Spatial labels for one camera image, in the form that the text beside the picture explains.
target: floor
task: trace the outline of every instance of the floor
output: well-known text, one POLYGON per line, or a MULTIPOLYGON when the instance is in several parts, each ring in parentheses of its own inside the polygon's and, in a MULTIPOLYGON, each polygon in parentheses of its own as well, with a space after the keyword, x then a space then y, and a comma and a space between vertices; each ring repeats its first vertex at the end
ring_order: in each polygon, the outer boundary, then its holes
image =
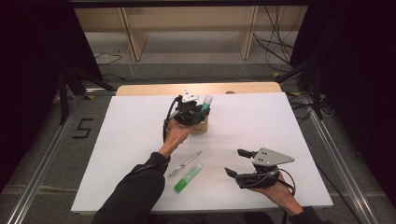
MULTIPOLYGON (((282 71, 290 70, 278 58, 268 58, 254 40, 249 59, 242 60, 236 33, 232 32, 152 33, 138 62, 131 60, 123 34, 86 35, 105 82, 114 87, 124 84, 273 81, 274 73, 283 74, 282 71)), ((285 41, 293 45, 297 33, 281 34, 286 35, 285 41)), ((271 34, 262 32, 258 36, 269 39, 271 34)), ((271 45, 271 49, 283 56, 280 48, 275 49, 275 46, 271 45)), ((283 83, 282 91, 297 91, 296 80, 283 83)), ((91 222, 92 217, 73 214, 70 207, 114 92, 98 90, 99 87, 87 81, 84 84, 90 89, 90 97, 74 97, 69 93, 72 112, 63 126, 59 125, 60 104, 54 99, 47 122, 0 195, 0 223, 17 223, 13 220, 44 224, 91 222), (78 138, 86 134, 78 127, 89 127, 91 131, 86 138, 78 138), (33 195, 26 195, 29 189, 33 195)), ((323 181, 334 201, 332 208, 318 209, 319 216, 334 223, 396 223, 395 208, 356 153, 357 149, 336 111, 330 105, 323 106, 323 120, 317 120, 305 106, 308 103, 311 103, 309 94, 290 96, 290 106, 294 108, 305 141, 318 168, 323 171, 323 181)), ((275 223, 281 223, 282 211, 266 213, 275 223)))

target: black jacket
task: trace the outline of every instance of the black jacket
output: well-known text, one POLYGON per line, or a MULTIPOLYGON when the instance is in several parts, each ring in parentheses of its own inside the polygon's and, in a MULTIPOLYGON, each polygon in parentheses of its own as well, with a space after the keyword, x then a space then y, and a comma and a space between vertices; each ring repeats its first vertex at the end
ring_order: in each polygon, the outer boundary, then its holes
MULTIPOLYGON (((116 186, 114 192, 96 212, 92 224, 146 223, 147 215, 163 194, 169 160, 158 152, 151 153, 144 164, 136 167, 116 186)), ((294 217, 293 224, 319 224, 322 222, 312 207, 294 217)))

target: gray carpet floor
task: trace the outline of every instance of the gray carpet floor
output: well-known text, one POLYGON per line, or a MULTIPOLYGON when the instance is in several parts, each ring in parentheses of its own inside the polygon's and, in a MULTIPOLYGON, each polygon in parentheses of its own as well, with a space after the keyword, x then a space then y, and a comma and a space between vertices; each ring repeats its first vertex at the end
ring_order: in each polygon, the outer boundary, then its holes
MULTIPOLYGON (((100 66, 104 78, 108 84, 118 87, 125 84, 158 84, 158 83, 186 83, 186 82, 239 82, 239 81, 272 81, 273 70, 264 64, 128 64, 102 65, 100 66)), ((84 82, 87 88, 96 88, 90 82, 84 82)), ((283 91, 296 91, 295 81, 290 80, 282 85, 283 91)), ((90 223, 92 217, 84 217, 70 212, 71 205, 76 197, 79 183, 84 175, 96 138, 100 132, 106 110, 110 102, 111 93, 92 92, 92 99, 84 99, 77 106, 77 110, 71 120, 70 126, 65 133, 48 172, 45 175, 41 187, 31 204, 23 223, 90 223), (85 132, 78 130, 82 119, 91 119, 84 122, 86 127, 91 128, 87 138, 76 139, 74 136, 82 136, 85 132)), ((300 103, 301 97, 290 100, 300 103)), ((324 108, 331 114, 330 107, 324 108)), ((307 109, 301 107, 294 110, 296 118, 304 117, 307 109)), ((346 187, 342 182, 329 157, 325 146, 318 135, 318 131, 311 118, 298 119, 305 141, 313 155, 315 162, 341 191, 346 202, 353 207, 346 187)), ((43 123, 37 134, 34 146, 26 153, 14 176, 9 180, 7 187, 0 195, 0 223, 6 223, 18 199, 29 183, 38 164, 43 158, 50 142, 59 128, 60 103, 54 101, 47 120, 43 123)), ((379 223, 396 223, 396 210, 389 199, 378 186, 375 178, 364 163, 364 160, 356 154, 356 148, 348 137, 342 123, 336 116, 336 112, 330 118, 324 117, 324 123, 332 135, 332 138, 348 163, 351 173, 356 178, 364 196, 370 203, 379 223)), ((328 209, 318 210, 323 219, 330 219, 334 223, 358 223, 347 209, 340 195, 332 187, 330 182, 322 176, 328 191, 334 201, 334 206, 328 209)), ((283 212, 281 210, 267 211, 275 223, 281 223, 283 212)))

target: table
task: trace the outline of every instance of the table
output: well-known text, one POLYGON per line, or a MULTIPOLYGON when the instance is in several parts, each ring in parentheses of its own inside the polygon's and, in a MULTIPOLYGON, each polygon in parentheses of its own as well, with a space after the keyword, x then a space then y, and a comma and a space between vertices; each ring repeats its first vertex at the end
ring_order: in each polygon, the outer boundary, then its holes
POLYGON ((162 125, 175 94, 189 87, 214 97, 209 116, 208 131, 192 134, 173 153, 166 171, 166 184, 163 195, 152 209, 153 214, 163 213, 199 213, 258 211, 277 208, 277 205, 260 194, 240 189, 234 180, 228 177, 224 167, 239 174, 252 173, 251 161, 239 157, 236 150, 249 151, 268 147, 280 153, 292 156, 295 162, 279 165, 289 171, 296 182, 296 199, 302 206, 332 206, 332 200, 318 173, 306 142, 293 116, 289 102, 283 92, 266 92, 268 83, 240 84, 178 84, 152 85, 150 95, 125 96, 127 89, 139 89, 139 86, 120 88, 120 94, 114 96, 106 113, 86 173, 78 189, 72 212, 92 214, 97 211, 114 190, 120 180, 132 168, 143 163, 152 151, 162 145, 162 125), (224 94, 224 91, 236 91, 237 94, 224 94), (261 91, 252 87, 262 86, 261 91), (182 161, 198 150, 202 155, 188 164, 176 177, 167 177, 182 161), (204 168, 190 184, 179 194, 173 186, 197 161, 204 168))

